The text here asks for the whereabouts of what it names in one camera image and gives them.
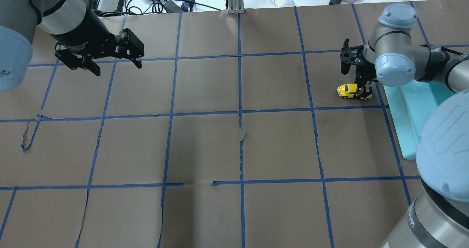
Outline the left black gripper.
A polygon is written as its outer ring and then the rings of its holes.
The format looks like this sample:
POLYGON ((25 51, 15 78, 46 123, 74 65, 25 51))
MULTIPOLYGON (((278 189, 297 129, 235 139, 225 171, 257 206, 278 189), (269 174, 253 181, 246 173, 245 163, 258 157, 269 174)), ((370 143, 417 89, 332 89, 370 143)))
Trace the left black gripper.
POLYGON ((102 21, 82 21, 69 32, 55 34, 54 39, 54 55, 72 70, 89 70, 99 77, 101 69, 92 59, 107 57, 127 59, 142 68, 144 43, 129 28, 115 36, 102 21))

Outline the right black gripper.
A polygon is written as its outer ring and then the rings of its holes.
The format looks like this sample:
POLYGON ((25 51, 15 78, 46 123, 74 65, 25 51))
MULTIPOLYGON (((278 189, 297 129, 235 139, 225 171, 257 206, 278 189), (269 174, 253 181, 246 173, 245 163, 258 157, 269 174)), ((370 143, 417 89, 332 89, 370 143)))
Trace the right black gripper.
POLYGON ((364 45, 350 47, 350 40, 345 39, 340 51, 341 73, 347 75, 351 66, 355 66, 355 83, 357 84, 355 97, 369 97, 372 95, 374 64, 365 58, 364 45))

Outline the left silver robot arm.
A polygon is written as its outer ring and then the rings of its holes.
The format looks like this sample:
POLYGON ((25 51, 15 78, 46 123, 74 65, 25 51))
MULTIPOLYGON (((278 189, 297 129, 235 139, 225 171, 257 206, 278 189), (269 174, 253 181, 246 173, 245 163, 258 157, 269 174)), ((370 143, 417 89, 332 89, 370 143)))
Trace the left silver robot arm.
POLYGON ((124 58, 142 68, 143 42, 128 28, 112 34, 92 10, 94 0, 1 0, 0 89, 22 84, 36 28, 55 39, 54 55, 69 69, 100 76, 97 58, 124 58))

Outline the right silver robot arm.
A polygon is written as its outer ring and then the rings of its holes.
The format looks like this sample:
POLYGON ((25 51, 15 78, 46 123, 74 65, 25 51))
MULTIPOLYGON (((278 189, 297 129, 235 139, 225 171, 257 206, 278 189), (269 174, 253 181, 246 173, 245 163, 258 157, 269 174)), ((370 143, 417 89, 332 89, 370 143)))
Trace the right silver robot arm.
POLYGON ((382 248, 467 248, 469 199, 468 53, 413 45, 418 19, 409 4, 385 7, 366 45, 340 52, 343 99, 367 100, 385 86, 402 154, 416 160, 423 191, 382 241, 382 248))

